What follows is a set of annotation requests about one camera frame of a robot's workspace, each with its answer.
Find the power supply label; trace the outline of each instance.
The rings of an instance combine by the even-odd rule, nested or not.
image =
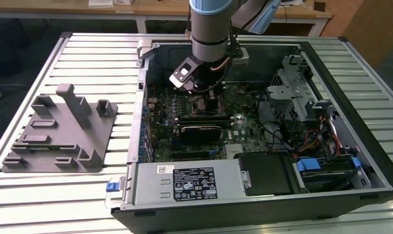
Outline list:
[[[172,193],[175,201],[217,198],[213,167],[173,169]]]

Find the slotted metal surface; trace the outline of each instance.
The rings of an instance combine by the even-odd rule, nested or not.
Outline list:
[[[185,39],[179,35],[73,34],[60,39],[56,49],[37,77],[33,95],[50,94],[53,101],[58,83],[72,83],[74,93],[88,102],[108,99],[117,103],[118,112],[108,143],[104,168],[98,173],[80,174],[5,174],[0,172],[0,233],[105,233],[125,234],[126,228],[112,218],[105,208],[105,182],[125,173],[128,137],[132,124],[136,46],[141,39]],[[393,94],[348,48],[347,43],[331,38],[253,37],[249,41],[308,41],[331,72],[375,138],[393,160]],[[318,85],[322,96],[323,88]],[[24,100],[22,106],[30,103]],[[28,123],[30,108],[18,110],[0,145],[1,158]],[[120,193],[110,194],[118,202]],[[393,201],[362,207],[338,218],[268,225],[199,230],[185,233],[256,234],[283,233],[393,233]]]

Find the circuit board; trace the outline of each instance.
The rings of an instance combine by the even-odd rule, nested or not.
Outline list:
[[[227,85],[217,95],[217,109],[200,111],[201,96],[187,96],[163,92],[148,99],[151,116],[151,137],[153,142],[153,162],[173,161],[173,154],[208,152],[209,159],[225,159],[224,146],[240,144],[243,152],[267,151],[264,131],[259,125],[255,106],[259,91],[249,91],[243,84]],[[204,144],[180,140],[177,117],[228,117],[228,128],[220,129],[219,139]]]

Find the robotic arm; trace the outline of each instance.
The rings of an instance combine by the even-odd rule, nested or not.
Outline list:
[[[180,91],[203,94],[221,82],[232,60],[245,54],[236,45],[239,31],[233,37],[229,22],[240,30],[261,34],[279,4],[280,0],[189,0],[192,55],[169,76]]]

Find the blue plastic clip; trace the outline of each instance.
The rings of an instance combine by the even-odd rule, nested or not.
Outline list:
[[[300,159],[299,162],[295,163],[299,172],[307,171],[307,170],[319,170],[320,166],[318,163],[318,160],[314,158],[304,158]]]
[[[118,182],[108,182],[105,191],[109,192],[117,192],[120,191],[120,183]]]
[[[352,164],[355,168],[360,167],[360,162],[356,157],[352,157]]]

